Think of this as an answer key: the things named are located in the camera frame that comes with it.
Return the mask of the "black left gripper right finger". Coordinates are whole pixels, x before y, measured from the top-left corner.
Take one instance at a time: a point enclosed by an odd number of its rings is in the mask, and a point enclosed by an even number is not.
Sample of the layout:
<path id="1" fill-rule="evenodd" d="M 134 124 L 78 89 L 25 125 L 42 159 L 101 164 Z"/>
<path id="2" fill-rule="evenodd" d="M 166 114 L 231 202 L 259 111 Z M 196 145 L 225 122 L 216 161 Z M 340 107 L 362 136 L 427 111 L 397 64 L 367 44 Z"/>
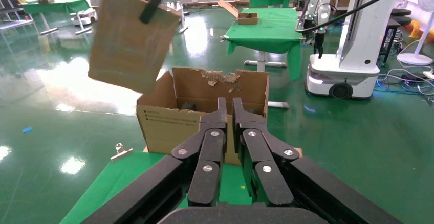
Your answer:
<path id="1" fill-rule="evenodd" d="M 294 147 L 272 135 L 267 120 L 233 99 L 236 152 L 255 204 L 254 223 L 398 223 Z"/>

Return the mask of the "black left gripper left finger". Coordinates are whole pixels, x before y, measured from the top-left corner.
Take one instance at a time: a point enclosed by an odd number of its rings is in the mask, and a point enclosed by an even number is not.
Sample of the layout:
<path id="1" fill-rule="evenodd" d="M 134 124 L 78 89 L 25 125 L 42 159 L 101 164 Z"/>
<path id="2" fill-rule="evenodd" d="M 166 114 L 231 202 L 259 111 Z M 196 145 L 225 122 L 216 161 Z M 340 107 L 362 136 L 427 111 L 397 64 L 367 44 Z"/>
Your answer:
<path id="1" fill-rule="evenodd" d="M 227 106 L 200 117 L 199 130 L 142 173 L 83 223 L 195 223 L 215 207 L 227 141 Z"/>

